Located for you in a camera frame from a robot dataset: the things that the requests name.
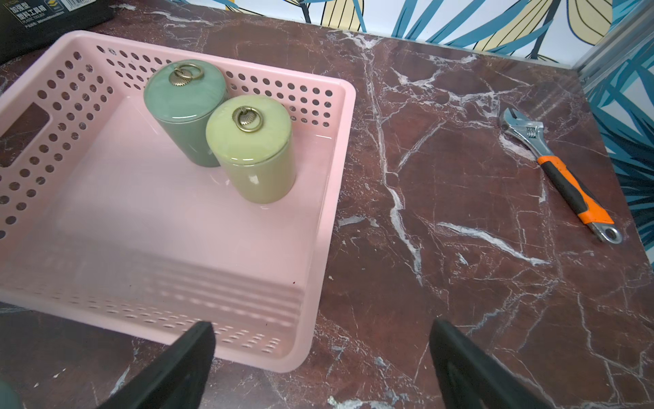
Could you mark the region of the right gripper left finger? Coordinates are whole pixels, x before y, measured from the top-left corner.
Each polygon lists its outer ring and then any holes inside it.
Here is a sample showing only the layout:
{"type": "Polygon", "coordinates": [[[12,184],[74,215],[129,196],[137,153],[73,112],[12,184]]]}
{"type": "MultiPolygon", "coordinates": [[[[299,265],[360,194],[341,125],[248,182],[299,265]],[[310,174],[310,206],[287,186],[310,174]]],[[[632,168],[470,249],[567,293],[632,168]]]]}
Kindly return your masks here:
{"type": "Polygon", "coordinates": [[[194,324],[100,407],[198,408],[215,349],[211,323],[194,324]]]}

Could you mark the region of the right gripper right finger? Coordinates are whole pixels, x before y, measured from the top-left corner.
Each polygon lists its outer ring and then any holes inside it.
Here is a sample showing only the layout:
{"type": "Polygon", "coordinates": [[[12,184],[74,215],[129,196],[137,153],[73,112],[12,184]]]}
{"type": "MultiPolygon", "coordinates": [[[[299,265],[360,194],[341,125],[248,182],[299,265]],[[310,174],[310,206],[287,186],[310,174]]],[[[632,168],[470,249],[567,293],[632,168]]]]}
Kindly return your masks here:
{"type": "Polygon", "coordinates": [[[437,319],[429,350],[447,408],[548,408],[447,320],[437,319]]]}

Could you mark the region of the pink perforated plastic basket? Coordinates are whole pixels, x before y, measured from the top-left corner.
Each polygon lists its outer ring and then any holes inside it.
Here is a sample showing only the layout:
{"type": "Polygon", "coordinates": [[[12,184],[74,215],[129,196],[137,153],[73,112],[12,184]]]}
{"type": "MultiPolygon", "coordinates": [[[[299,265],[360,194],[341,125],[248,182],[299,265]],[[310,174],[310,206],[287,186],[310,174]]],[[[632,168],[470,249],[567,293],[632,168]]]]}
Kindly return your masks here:
{"type": "Polygon", "coordinates": [[[228,93],[291,115],[296,182],[243,199],[146,110],[162,66],[197,54],[93,32],[57,40],[1,97],[1,299],[172,344],[198,321],[217,358],[277,373],[308,357],[354,117],[351,83],[204,56],[228,93]]]}

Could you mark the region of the yellow-green tea canister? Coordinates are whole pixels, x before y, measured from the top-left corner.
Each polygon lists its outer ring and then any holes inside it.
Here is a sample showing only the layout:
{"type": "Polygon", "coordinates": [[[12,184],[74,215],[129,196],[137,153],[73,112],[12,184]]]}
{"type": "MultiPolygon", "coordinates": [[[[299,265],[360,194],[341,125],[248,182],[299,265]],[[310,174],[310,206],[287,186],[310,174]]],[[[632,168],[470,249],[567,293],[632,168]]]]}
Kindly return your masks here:
{"type": "Polygon", "coordinates": [[[296,180],[291,116],[265,95],[233,97],[214,110],[206,141],[229,181],[246,200],[270,204],[296,180]]]}

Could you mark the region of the green tea canister back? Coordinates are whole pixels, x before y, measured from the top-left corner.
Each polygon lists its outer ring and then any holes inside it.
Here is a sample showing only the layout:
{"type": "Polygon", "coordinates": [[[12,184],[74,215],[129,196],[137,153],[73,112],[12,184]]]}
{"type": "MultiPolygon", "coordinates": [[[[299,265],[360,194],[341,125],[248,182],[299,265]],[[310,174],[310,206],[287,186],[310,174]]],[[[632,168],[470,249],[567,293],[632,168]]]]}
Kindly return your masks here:
{"type": "Polygon", "coordinates": [[[227,82],[216,66],[184,60],[168,64],[153,75],[144,91],[148,112],[195,165],[218,167],[206,140],[206,126],[229,97],[227,82]]]}

